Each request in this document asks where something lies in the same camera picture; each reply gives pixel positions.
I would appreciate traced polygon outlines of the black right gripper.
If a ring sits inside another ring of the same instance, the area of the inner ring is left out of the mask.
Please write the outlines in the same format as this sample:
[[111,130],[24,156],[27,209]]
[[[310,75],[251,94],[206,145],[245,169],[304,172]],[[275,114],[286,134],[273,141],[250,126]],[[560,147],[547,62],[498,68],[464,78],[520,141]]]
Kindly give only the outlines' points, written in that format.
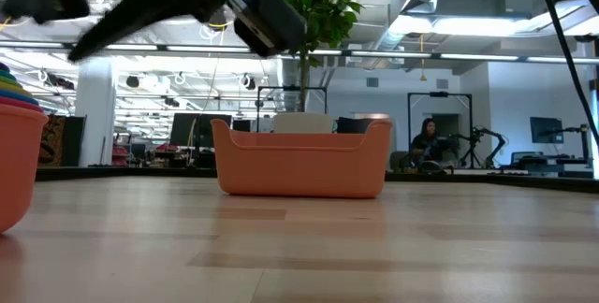
[[306,21],[285,0],[121,0],[68,54],[78,62],[156,22],[190,15],[199,22],[226,4],[237,36],[260,57],[297,50],[305,43]]

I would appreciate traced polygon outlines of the yellow measuring cup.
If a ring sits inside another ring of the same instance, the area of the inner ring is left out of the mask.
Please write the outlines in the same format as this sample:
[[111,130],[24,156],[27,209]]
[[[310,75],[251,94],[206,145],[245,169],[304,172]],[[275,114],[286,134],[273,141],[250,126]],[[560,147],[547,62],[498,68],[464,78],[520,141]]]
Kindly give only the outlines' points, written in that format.
[[25,91],[21,86],[10,84],[10,83],[5,83],[3,81],[0,81],[0,90],[10,91],[15,94],[32,97],[32,95],[29,92]]

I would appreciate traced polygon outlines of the large blue measuring cup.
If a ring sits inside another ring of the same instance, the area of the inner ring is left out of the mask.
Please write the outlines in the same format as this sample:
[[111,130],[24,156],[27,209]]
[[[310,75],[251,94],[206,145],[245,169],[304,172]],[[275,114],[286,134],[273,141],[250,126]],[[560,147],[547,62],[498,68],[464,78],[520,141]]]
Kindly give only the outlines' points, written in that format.
[[38,101],[33,97],[30,97],[30,96],[27,96],[24,94],[15,93],[15,92],[8,91],[8,90],[0,89],[0,97],[5,97],[5,98],[22,101],[24,103],[28,103],[28,104],[35,105],[35,106],[39,105]]

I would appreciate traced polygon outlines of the red measuring cup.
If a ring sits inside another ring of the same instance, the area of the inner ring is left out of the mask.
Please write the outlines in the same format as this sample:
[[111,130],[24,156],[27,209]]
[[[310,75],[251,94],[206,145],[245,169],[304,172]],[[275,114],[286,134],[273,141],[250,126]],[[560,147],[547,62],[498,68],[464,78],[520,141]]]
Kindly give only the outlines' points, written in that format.
[[30,207],[47,121],[40,108],[0,97],[0,234]]

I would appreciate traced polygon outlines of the orange plastic basket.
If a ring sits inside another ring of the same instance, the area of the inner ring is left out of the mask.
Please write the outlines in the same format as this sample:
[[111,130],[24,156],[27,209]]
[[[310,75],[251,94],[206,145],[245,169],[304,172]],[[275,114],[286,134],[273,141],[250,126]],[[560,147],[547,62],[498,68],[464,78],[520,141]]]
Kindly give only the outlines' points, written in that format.
[[229,195],[375,198],[383,190],[392,123],[363,134],[235,131],[214,136],[217,181]]

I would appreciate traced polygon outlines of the white pillar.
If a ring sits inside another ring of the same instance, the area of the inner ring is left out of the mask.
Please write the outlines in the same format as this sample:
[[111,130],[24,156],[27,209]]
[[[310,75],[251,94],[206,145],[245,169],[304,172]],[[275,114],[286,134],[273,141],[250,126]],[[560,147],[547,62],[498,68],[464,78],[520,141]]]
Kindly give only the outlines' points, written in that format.
[[106,57],[79,66],[75,115],[84,118],[80,166],[110,165],[119,73]]

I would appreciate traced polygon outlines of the black computer monitor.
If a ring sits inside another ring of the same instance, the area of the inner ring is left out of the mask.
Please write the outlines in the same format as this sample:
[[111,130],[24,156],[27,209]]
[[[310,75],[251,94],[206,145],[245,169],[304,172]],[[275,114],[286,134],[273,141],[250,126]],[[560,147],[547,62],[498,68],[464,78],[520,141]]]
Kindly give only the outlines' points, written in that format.
[[169,144],[179,147],[194,147],[199,118],[198,113],[175,113]]
[[214,136],[220,127],[230,126],[232,117],[226,114],[202,114],[199,117],[198,145],[205,148],[214,147]]

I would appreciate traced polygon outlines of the dark cabinet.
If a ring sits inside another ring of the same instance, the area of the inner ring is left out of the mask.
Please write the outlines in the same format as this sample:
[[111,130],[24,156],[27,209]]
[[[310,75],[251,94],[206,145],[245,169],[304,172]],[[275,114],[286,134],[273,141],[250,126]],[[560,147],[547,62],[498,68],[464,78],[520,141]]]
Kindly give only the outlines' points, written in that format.
[[78,166],[85,122],[85,117],[49,115],[42,131],[38,166]]

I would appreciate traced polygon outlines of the green leafy plant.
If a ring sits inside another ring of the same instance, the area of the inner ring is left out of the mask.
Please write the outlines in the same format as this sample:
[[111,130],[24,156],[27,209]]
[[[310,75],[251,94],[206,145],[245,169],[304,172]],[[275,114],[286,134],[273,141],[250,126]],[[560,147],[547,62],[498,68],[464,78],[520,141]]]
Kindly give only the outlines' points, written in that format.
[[356,0],[285,0],[304,19],[301,43],[287,52],[299,60],[299,111],[306,108],[310,69],[320,65],[314,51],[321,45],[335,49],[349,38],[363,5]]

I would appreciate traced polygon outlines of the white plant pot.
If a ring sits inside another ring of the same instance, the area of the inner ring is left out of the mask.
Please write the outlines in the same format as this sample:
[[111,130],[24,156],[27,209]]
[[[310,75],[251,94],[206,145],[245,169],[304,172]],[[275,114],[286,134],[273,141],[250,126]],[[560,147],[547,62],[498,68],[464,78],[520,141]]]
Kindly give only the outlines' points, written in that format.
[[333,130],[327,114],[308,112],[280,113],[273,118],[273,132],[282,134],[326,134]]

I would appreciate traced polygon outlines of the person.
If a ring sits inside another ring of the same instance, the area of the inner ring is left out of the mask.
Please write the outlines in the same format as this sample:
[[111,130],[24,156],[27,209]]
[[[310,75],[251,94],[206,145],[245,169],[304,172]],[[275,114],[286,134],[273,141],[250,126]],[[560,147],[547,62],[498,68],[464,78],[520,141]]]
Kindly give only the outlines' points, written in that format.
[[421,125],[420,133],[411,143],[412,162],[419,173],[442,173],[444,152],[452,149],[447,137],[439,136],[433,118],[427,118]]

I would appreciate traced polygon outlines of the black frame stand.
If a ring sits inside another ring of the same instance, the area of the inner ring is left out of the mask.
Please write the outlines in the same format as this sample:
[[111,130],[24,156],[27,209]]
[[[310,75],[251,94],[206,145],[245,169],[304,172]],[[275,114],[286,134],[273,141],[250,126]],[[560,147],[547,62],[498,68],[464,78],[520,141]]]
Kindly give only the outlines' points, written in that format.
[[[422,98],[425,98],[425,97],[432,98],[432,99],[453,98],[453,99],[457,100],[458,103],[461,104],[466,109],[466,111],[467,111],[466,120],[468,121],[468,125],[469,125],[468,134],[463,134],[460,129],[457,129],[456,131],[441,132],[439,130],[439,126],[438,126],[439,118],[435,118],[433,114],[431,114],[430,116],[425,117],[423,119],[423,121],[424,121],[427,118],[433,118],[436,123],[436,131],[437,131],[438,135],[442,136],[442,137],[447,137],[452,144],[452,149],[444,152],[444,159],[446,161],[444,162],[443,172],[442,173],[434,173],[434,174],[445,174],[446,168],[449,168],[451,171],[453,171],[456,166],[460,167],[460,164],[458,162],[459,158],[461,157],[460,147],[461,147],[461,143],[466,142],[466,141],[461,140],[461,139],[454,140],[454,139],[450,138],[449,135],[450,134],[462,134],[466,137],[470,136],[471,130],[472,130],[472,125],[473,125],[472,96],[470,94],[453,94],[453,93],[443,92],[443,91],[430,92],[430,93],[409,93],[408,94],[408,121],[409,121],[408,133],[409,134],[412,134],[412,128],[411,128],[412,109],[413,109],[413,107],[415,107],[417,105],[417,102],[412,102],[413,96],[417,96],[419,100],[421,100]],[[418,133],[416,134],[416,136],[420,133],[421,125],[418,128]],[[411,156],[411,143],[412,143],[413,139],[414,139],[414,137],[409,142],[409,155],[410,155],[410,161],[412,164],[413,164],[413,162],[412,162],[412,156]]]
[[[260,121],[261,114],[260,110],[263,106],[262,102],[266,100],[270,100],[269,97],[261,98],[261,92],[263,90],[269,90],[271,93],[277,90],[281,90],[283,92],[300,92],[300,87],[296,85],[282,85],[282,86],[258,86],[257,87],[257,97],[255,101],[256,106],[256,131],[260,132]],[[328,89],[326,87],[306,87],[306,91],[321,91],[324,94],[324,113],[329,113],[329,103],[328,103]]]

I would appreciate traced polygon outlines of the black aluminium table frame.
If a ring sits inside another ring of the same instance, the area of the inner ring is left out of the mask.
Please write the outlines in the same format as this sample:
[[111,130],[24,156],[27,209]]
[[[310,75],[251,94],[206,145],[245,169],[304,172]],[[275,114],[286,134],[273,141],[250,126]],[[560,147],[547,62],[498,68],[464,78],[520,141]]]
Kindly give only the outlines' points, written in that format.
[[[215,179],[215,170],[137,168],[118,166],[39,167],[36,181],[81,180],[113,177],[172,177]],[[599,195],[599,180],[577,178],[547,178],[514,174],[397,174],[387,173],[386,182],[486,183],[522,188]]]

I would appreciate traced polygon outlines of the dark wall screen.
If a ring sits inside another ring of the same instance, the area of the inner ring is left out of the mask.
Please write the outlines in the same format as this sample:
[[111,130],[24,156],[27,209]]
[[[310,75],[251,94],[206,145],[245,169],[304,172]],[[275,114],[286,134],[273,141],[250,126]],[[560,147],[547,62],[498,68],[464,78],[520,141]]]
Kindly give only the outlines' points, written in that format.
[[534,144],[563,144],[562,121],[557,118],[531,117]]

